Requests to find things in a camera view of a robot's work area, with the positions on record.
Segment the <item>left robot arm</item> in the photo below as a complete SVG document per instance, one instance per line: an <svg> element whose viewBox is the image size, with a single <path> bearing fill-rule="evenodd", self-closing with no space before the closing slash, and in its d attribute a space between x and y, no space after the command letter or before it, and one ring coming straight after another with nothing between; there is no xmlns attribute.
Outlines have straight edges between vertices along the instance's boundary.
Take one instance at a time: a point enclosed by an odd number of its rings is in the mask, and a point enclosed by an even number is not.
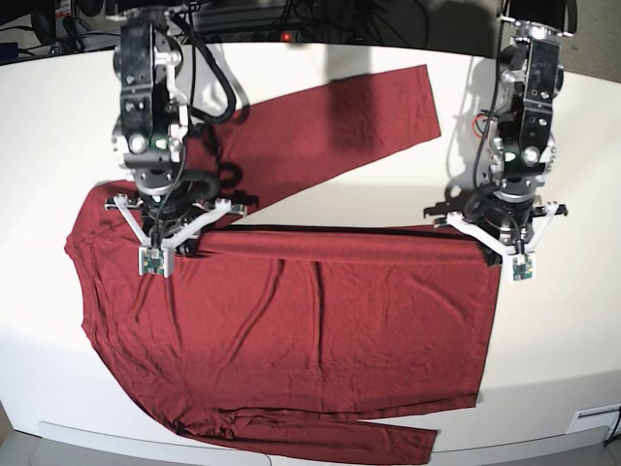
<svg viewBox="0 0 621 466"><path fill-rule="evenodd" d="M499 41L491 103L473 119L477 141L461 190L435 212L437 228L474 239L489 267L505 266L515 281L534 275L543 232L568 208L538 197L557 155L553 104L564 83L561 40L577 29L573 1L506 1L499 14L509 27Z"/></svg>

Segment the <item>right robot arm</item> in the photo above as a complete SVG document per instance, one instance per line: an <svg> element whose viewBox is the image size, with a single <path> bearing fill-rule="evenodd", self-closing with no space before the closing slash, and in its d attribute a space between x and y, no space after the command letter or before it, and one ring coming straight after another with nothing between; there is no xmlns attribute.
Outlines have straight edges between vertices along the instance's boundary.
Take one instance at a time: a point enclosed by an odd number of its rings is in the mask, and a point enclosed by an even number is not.
<svg viewBox="0 0 621 466"><path fill-rule="evenodd" d="M112 148L135 190L113 195L104 207L136 223L147 259L196 255L221 192L218 167L194 165L188 154L190 140L203 127L230 120L237 105L233 86L196 32L193 15L199 8L196 1L160 1L116 9L120 95ZM190 59L203 58L221 86L226 106L220 113L196 108L195 93L180 89L185 56L177 32L190 45Z"/></svg>

